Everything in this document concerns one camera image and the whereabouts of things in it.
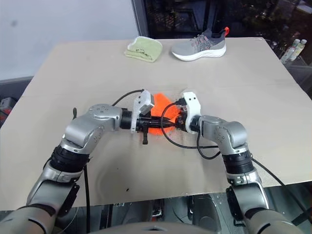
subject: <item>orange cloth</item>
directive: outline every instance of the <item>orange cloth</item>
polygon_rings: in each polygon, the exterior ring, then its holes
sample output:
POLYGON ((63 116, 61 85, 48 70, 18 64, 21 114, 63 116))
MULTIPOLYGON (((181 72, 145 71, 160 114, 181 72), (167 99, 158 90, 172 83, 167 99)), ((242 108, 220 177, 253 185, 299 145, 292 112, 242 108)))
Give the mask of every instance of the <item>orange cloth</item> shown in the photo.
MULTIPOLYGON (((151 109, 152 116, 161 116, 162 112, 170 103, 172 103, 165 95, 163 94, 155 94, 154 95, 154 102, 155 105, 151 109)), ((176 106, 171 106, 166 111, 165 116, 166 118, 170 119, 172 123, 175 122, 176 118, 179 116, 180 110, 176 106)), ((164 128, 165 132, 172 131, 175 127, 164 128)), ((161 129, 158 128, 149 128, 148 132, 154 135, 162 135, 161 129)))

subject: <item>shoe sole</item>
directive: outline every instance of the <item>shoe sole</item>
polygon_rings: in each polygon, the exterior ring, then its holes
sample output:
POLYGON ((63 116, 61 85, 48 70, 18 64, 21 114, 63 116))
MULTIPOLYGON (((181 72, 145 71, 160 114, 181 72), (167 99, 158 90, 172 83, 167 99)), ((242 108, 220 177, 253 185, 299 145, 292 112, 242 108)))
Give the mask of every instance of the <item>shoe sole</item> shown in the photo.
POLYGON ((218 49, 218 50, 204 50, 201 52, 198 52, 196 54, 193 55, 178 55, 175 54, 174 52, 173 55, 176 56, 178 59, 183 60, 183 61, 194 61, 196 59, 199 58, 203 58, 203 57, 207 57, 207 58, 218 58, 221 57, 225 54, 226 52, 226 45, 222 48, 222 49, 218 49))

